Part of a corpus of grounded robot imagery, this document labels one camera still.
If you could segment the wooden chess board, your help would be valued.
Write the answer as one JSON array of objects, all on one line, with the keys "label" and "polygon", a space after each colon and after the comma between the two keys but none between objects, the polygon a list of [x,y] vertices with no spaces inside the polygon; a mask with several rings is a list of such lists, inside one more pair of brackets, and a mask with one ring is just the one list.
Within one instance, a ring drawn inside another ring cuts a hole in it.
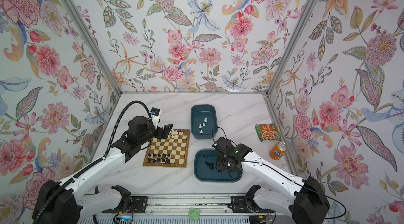
[{"label": "wooden chess board", "polygon": [[[188,148],[190,140],[190,130],[172,129],[179,132],[178,139],[170,139],[170,134],[166,139],[158,140],[154,138],[151,145],[147,148],[143,166],[150,167],[170,167],[186,168],[188,159]],[[149,153],[169,153],[171,154],[170,164],[147,163],[146,158]]]}]

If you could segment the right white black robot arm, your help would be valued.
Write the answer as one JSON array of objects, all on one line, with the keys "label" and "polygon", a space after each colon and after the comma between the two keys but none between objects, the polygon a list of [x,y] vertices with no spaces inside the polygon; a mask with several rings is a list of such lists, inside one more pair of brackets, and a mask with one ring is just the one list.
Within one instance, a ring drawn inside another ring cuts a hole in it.
[{"label": "right white black robot arm", "polygon": [[224,137],[214,141],[212,147],[218,153],[221,170],[253,174],[275,189],[254,189],[252,202],[257,207],[280,212],[297,224],[322,224],[326,219],[330,203],[316,179],[304,179],[283,171],[251,148],[244,144],[233,146]]}]

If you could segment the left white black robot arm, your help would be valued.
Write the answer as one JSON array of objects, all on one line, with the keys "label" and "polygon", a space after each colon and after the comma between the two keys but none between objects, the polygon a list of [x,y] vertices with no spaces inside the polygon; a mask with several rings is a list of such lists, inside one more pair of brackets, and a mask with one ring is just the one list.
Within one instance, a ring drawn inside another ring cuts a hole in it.
[{"label": "left white black robot arm", "polygon": [[[115,139],[115,134],[125,112],[134,104],[146,109],[147,116],[136,116],[128,123],[128,129]],[[136,206],[132,194],[122,186],[86,196],[86,193],[111,171],[129,162],[137,153],[146,149],[153,139],[168,138],[172,124],[159,127],[161,111],[147,109],[138,100],[127,104],[121,111],[105,153],[97,160],[56,182],[49,180],[40,189],[33,211],[35,224],[76,224],[83,219],[106,210],[119,214]]]}]

